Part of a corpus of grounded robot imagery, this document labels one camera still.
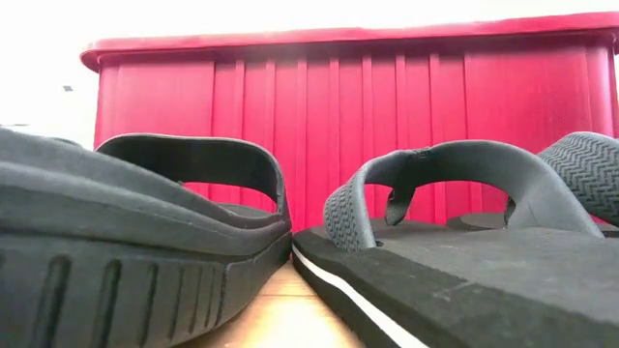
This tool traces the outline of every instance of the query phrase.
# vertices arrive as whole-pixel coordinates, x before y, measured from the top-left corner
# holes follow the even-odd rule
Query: floor
[[[178,347],[355,348],[363,344],[287,263],[230,322]]]

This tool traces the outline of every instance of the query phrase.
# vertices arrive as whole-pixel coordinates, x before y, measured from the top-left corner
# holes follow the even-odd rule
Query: textured strap
[[[589,214],[619,226],[619,141],[589,131],[568,134],[538,156],[565,181]],[[508,201],[509,219],[514,201]]]
[[[98,152],[158,173],[175,182],[224,184],[256,189],[288,216],[284,182],[276,159],[243,140],[127,134],[107,140]]]
[[[539,157],[512,145],[473,140],[400,150],[368,161],[327,199],[326,229],[342,249],[375,247],[365,184],[393,189],[392,202],[396,205],[388,212],[394,216],[388,219],[396,221],[402,202],[410,201],[398,198],[399,192],[456,180],[492,185],[513,197],[516,207],[509,221],[511,227],[556,228],[604,237],[563,180]]]

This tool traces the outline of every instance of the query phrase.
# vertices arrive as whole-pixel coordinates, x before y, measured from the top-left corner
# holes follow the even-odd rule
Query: wall
[[[594,11],[619,11],[619,2],[5,1],[0,5],[0,124],[29,124],[20,129],[92,148],[98,76],[79,63],[78,55],[97,38],[407,27]],[[64,92],[63,85],[74,91]]]

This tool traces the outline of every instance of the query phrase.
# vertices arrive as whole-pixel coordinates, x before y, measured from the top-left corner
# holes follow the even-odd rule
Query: red plastic container
[[[619,136],[619,13],[403,30],[120,39],[82,62],[101,75],[95,145],[126,132],[240,137],[283,168],[294,228],[322,223],[331,191],[398,148],[482,138],[533,152],[572,131]],[[208,197],[268,208],[238,188]],[[381,216],[384,188],[368,189]],[[480,184],[420,188],[410,216],[501,211]]]

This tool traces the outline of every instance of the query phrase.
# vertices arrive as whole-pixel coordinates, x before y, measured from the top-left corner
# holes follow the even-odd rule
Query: white sole stripe
[[[410,334],[402,326],[391,319],[387,314],[376,308],[370,301],[366,300],[350,284],[337,275],[333,275],[309,261],[295,246],[292,252],[303,263],[303,265],[315,276],[323,281],[335,286],[346,297],[348,297],[380,330],[382,330],[393,342],[400,347],[427,348],[427,346],[417,337]]]

